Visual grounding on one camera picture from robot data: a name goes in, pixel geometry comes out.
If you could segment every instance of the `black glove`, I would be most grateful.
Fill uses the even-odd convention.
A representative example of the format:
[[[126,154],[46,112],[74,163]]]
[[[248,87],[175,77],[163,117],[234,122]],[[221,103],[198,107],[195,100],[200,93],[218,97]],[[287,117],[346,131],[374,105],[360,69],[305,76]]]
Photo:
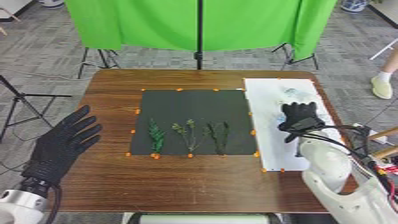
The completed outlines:
[[[305,132],[305,130],[312,128],[319,128],[325,126],[325,122],[317,118],[316,115],[316,104],[310,102],[309,104],[296,104],[282,105],[282,113],[285,115],[285,121],[278,125],[278,130],[285,132]],[[284,142],[289,143],[294,138],[296,134],[291,133]]]
[[[95,135],[102,128],[99,124],[83,130],[95,122],[94,116],[81,120],[88,111],[90,108],[85,105],[63,118],[35,142],[30,162],[21,176],[33,177],[53,185],[58,185],[79,154],[101,138]]]

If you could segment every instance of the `light stand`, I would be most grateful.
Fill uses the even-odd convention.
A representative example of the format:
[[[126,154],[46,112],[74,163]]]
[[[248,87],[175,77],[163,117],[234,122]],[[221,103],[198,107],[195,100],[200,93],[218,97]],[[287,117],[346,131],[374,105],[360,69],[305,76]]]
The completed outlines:
[[[49,108],[49,106],[51,106],[51,103],[53,103],[54,98],[56,98],[56,97],[70,97],[70,96],[69,96],[69,95],[24,94],[24,93],[19,93],[17,90],[15,90],[15,88],[14,88],[14,86],[10,85],[6,79],[3,78],[1,75],[0,75],[0,83],[3,84],[5,88],[8,89],[8,91],[10,91],[12,94],[14,94],[14,99],[12,99],[12,105],[10,105],[8,115],[6,115],[5,124],[3,124],[3,129],[1,129],[1,134],[0,134],[0,143],[1,143],[3,135],[5,135],[5,131],[6,131],[6,128],[8,128],[8,127],[12,127],[12,126],[15,126],[15,125],[19,125],[19,124],[22,124],[22,123],[26,123],[26,122],[37,120],[37,119],[42,120],[42,122],[46,123],[46,125],[47,125],[49,128],[53,127],[51,124],[49,124],[49,122],[47,122],[47,120],[46,120],[46,118],[44,118],[44,114],[46,114],[46,111],[47,111],[47,108]],[[24,98],[26,96],[33,96],[33,97],[49,97],[49,98],[51,98],[51,100],[49,100],[49,102],[47,102],[47,104],[46,104],[46,107],[44,107],[44,109],[42,109],[40,112],[38,112],[37,109],[33,108],[33,106],[31,106],[31,104],[30,104],[30,102],[28,102],[28,100],[26,100],[26,98]],[[14,110],[15,110],[15,104],[17,104],[17,102],[22,103],[22,105],[26,106],[26,108],[28,108],[28,110],[30,110],[30,112],[33,113],[35,116],[33,116],[31,118],[28,118],[28,119],[24,119],[24,120],[21,120],[21,121],[10,123],[10,118],[12,118],[12,115],[14,115]]]
[[[307,58],[303,58],[301,60],[294,61],[294,59],[293,59],[294,50],[291,50],[291,52],[287,53],[285,44],[287,43],[284,43],[282,45],[278,45],[278,47],[271,51],[271,53],[275,53],[278,49],[282,49],[282,51],[284,51],[285,60],[284,60],[284,64],[282,64],[280,71],[284,70],[285,65],[293,65],[298,62],[305,61],[307,59],[312,59],[314,69],[319,70],[319,65],[317,65],[317,60],[316,60],[316,57],[314,57],[314,53],[312,53],[312,55]]]
[[[197,0],[197,52],[193,59],[197,61],[197,70],[202,70],[202,11],[204,0]]]
[[[106,61],[106,59],[104,59],[102,51],[104,51],[104,53],[106,53],[106,57],[110,58],[110,60],[111,60],[111,62],[113,62],[113,65],[111,65],[111,66],[108,65],[108,61]],[[79,65],[79,69],[78,69],[78,79],[81,78],[83,67],[88,66],[88,65],[97,66],[101,69],[110,69],[110,68],[113,68],[113,67],[120,68],[120,66],[118,66],[118,64],[117,64],[117,62],[115,62],[115,59],[113,59],[110,53],[111,53],[113,55],[117,55],[117,53],[115,53],[113,50],[101,50],[101,49],[97,49],[97,54],[99,54],[101,61],[102,61],[102,66],[97,66],[97,65],[90,64],[90,63],[85,61],[85,59],[86,59],[86,54],[88,54],[88,48],[85,47],[85,49],[83,49],[81,65]]]

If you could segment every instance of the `wooden table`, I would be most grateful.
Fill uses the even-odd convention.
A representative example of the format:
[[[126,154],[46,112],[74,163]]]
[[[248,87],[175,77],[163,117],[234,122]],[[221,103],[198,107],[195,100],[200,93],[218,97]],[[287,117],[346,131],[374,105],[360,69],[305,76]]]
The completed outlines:
[[[312,79],[326,109],[339,118],[314,75],[277,71],[101,70],[81,105],[102,124],[101,142],[63,179],[62,211],[325,212],[300,172],[261,172],[253,156],[126,157],[140,89],[234,89],[243,78]]]

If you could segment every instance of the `white paper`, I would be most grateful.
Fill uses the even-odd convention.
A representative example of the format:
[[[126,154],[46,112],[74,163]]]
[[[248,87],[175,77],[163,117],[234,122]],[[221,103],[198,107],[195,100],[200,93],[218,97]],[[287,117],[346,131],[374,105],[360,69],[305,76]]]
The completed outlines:
[[[284,120],[282,104],[316,102],[317,116],[326,125],[333,125],[332,117],[325,108],[323,100],[309,79],[245,79],[245,97],[248,100],[255,140],[262,168],[268,171],[301,171],[309,167],[303,157],[296,157],[298,139],[285,144],[287,133],[277,126]],[[325,129],[328,138],[340,142],[335,129]]]

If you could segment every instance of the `robot wrist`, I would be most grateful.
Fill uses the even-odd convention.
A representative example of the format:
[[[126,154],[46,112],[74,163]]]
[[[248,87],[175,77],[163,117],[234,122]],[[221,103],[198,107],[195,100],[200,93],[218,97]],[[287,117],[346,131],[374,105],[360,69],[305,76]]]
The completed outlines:
[[[21,181],[17,190],[37,194],[42,198],[47,197],[47,189],[51,184],[47,181],[37,179],[35,177],[26,177]]]

